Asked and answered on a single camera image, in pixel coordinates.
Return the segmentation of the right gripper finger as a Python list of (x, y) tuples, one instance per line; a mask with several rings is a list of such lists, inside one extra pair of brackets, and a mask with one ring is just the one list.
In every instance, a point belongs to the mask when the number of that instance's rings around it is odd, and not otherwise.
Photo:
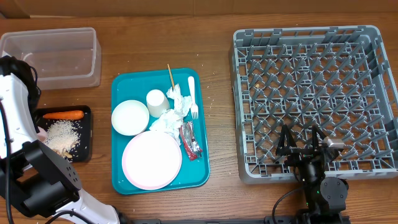
[(297, 147), (296, 142), (288, 126), (286, 124), (283, 124), (277, 149), (290, 149), (291, 147)]
[(319, 148), (319, 139), (324, 140), (326, 138), (326, 134), (317, 126), (312, 126), (312, 147), (313, 149)]

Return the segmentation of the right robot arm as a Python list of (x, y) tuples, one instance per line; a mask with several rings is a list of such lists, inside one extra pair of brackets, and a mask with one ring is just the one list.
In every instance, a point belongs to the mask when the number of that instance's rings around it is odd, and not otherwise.
[[(282, 126), (276, 149), (278, 156), (284, 156), (284, 164), (293, 168), (296, 180), (301, 187), (287, 192), (276, 201), (272, 209), (273, 223), (349, 223), (349, 217), (341, 212), (346, 209), (349, 185), (337, 177), (327, 177), (327, 165), (343, 151), (344, 142), (327, 136), (317, 125), (312, 126), (309, 147), (297, 146), (290, 129)], [(307, 207), (296, 215), (276, 216), (278, 204), (289, 195), (303, 191)]]

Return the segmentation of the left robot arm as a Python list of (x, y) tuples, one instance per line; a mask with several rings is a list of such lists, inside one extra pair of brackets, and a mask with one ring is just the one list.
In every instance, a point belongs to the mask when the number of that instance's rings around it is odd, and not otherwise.
[(52, 223), (128, 223), (81, 184), (71, 163), (39, 140), (33, 119), (40, 99), (35, 68), (15, 57), (1, 57), (1, 196), (9, 223), (11, 209)]

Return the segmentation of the pale green bowl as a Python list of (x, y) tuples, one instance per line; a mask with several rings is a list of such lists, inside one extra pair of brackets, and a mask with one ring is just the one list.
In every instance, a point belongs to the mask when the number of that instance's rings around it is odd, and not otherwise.
[(135, 136), (147, 129), (149, 110), (137, 100), (126, 100), (113, 109), (111, 124), (113, 129), (124, 136)]

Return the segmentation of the orange carrot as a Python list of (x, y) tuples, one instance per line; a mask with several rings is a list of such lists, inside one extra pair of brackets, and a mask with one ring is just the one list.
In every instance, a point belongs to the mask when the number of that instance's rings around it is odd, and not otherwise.
[(81, 110), (62, 111), (55, 113), (47, 113), (43, 115), (45, 119), (64, 119), (64, 120), (79, 120), (84, 117), (84, 112)]

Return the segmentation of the pink bowl with food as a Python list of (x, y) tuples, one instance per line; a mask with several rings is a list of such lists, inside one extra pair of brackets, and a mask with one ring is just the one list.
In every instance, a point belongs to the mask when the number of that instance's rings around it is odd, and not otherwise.
[(38, 129), (39, 129), (39, 132), (37, 133), (38, 140), (44, 142), (47, 138), (47, 132), (41, 127), (38, 127)]

